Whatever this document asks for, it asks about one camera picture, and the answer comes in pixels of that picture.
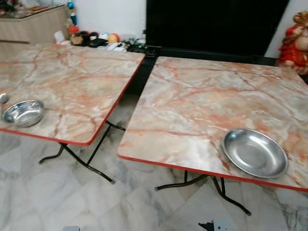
stainless steel bowl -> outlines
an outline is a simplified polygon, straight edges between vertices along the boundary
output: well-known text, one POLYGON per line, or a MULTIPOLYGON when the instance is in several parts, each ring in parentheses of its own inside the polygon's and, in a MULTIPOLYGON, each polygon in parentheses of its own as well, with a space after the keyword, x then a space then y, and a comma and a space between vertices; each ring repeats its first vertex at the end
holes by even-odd
POLYGON ((241 170, 261 178, 278 178, 288 169, 288 157, 272 138, 250 129, 229 131, 223 152, 241 170))
POLYGON ((3 114, 3 121, 20 127, 29 127, 38 123, 44 113, 44 104, 39 100, 18 102, 3 114))

black metal table leg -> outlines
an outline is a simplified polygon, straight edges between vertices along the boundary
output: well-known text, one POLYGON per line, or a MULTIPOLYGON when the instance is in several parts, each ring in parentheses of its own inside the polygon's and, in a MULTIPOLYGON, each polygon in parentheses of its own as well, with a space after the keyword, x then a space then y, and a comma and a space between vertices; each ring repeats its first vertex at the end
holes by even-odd
POLYGON ((61 145, 60 150, 58 151, 57 155, 52 155, 52 156, 44 157, 44 158, 41 159, 38 163, 39 163, 39 164, 43 164, 43 162, 44 162, 45 160, 49 160, 49 159, 53 159, 53 158, 59 157, 59 156, 62 154, 63 149, 64 149, 64 147, 61 145))
POLYGON ((211 177, 212 180, 213 180, 213 183, 217 189, 217 192, 219 193, 219 195, 225 199, 226 201, 238 206, 242 211, 244 211, 248 216, 251 216, 251 212, 248 211, 248 209, 246 209, 243 205, 241 205, 240 203, 232 200, 231 198, 227 197, 226 196, 226 189, 225 189, 225 181, 224 181, 224 178, 221 178, 221 188, 222 190, 220 189, 219 187, 219 184, 218 184, 218 181, 216 179, 216 177, 211 177))
POLYGON ((118 125, 115 125, 113 123, 110 123, 109 121, 106 121, 106 123, 109 125, 107 130, 105 131, 105 133, 103 134, 102 138, 100 139, 99 143, 97 144, 97 146, 95 147, 91 157, 89 158, 89 160, 85 163, 82 159, 80 159, 68 146, 66 143, 60 143, 61 147, 60 147, 60 150, 59 152, 57 153, 57 155, 53 155, 53 156, 47 156, 43 159, 41 159, 39 161, 40 164, 42 164, 45 160, 48 160, 48 159, 53 159, 53 158, 57 158, 59 157, 63 150, 67 150, 68 153, 70 153, 80 164, 82 164, 84 167, 86 167, 87 169, 99 174, 100 176, 104 177, 106 180, 108 180, 110 183, 114 184, 115 181, 112 180, 110 177, 108 177, 107 175, 105 175, 104 173, 102 173, 101 171, 91 167, 89 164, 91 163, 92 159, 94 158, 95 154, 97 153, 100 145, 102 144, 103 140, 106 138, 107 136, 107 133, 109 132, 110 128, 113 127, 113 128, 116 128, 116 129, 120 129, 122 131, 125 131, 126 129, 121 127, 121 126, 118 126, 118 125))
POLYGON ((201 175, 193 180, 190 180, 190 181, 187 181, 187 174, 188 174, 188 171, 185 171, 185 175, 184 175, 184 183, 178 183, 178 184, 165 184, 165 185, 162 185, 162 186, 158 186, 158 187, 155 187, 155 191, 158 191, 158 190, 162 190, 162 189, 168 189, 168 188, 176 188, 176 187, 184 187, 184 186, 188 186, 188 185, 191 185, 191 184, 194 184, 196 183, 197 181, 200 181, 202 180, 203 178, 207 177, 208 175, 201 175))
POLYGON ((106 180, 108 180, 110 183, 114 184, 115 181, 113 179, 111 179, 110 177, 108 177, 107 175, 105 175, 104 173, 102 173, 101 171, 91 167, 90 165, 88 165, 87 163, 83 162, 82 159, 80 159, 68 146, 67 144, 63 144, 61 143, 61 146, 64 147, 65 150, 68 151, 68 153, 70 153, 80 164, 82 164, 84 167, 86 167, 87 169, 90 169, 91 171, 97 173, 98 175, 104 177, 106 180))

red figurine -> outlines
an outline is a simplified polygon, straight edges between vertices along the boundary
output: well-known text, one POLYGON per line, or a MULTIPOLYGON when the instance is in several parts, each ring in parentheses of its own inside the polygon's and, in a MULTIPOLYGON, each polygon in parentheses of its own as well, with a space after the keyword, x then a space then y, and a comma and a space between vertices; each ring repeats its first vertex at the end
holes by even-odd
POLYGON ((293 20, 296 25, 287 29, 276 64, 308 75, 308 11, 298 13, 293 20))

metal dish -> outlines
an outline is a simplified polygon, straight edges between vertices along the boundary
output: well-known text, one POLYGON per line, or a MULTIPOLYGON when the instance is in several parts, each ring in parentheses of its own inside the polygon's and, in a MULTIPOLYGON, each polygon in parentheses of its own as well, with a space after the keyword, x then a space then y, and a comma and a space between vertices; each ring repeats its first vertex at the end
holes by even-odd
POLYGON ((38 123, 44 113, 44 104, 39 100, 18 102, 5 110, 2 120, 20 127, 38 123))
POLYGON ((261 178, 278 178, 288 169, 288 157, 272 138, 250 129, 229 131, 223 152, 241 170, 261 178))

marble-pattern tabletop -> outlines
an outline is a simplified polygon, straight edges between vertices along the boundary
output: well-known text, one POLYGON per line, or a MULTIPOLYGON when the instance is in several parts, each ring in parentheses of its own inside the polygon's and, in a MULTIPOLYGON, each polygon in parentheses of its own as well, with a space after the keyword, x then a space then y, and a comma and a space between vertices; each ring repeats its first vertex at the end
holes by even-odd
POLYGON ((6 107, 43 101, 43 119, 29 128, 0 130, 74 145, 90 145, 139 68, 143 54, 39 44, 0 63, 6 107))
POLYGON ((308 87, 278 67, 159 57, 120 144, 121 158, 308 192, 308 87), (233 128, 263 132, 289 159, 278 179, 238 169, 219 147, 233 128))

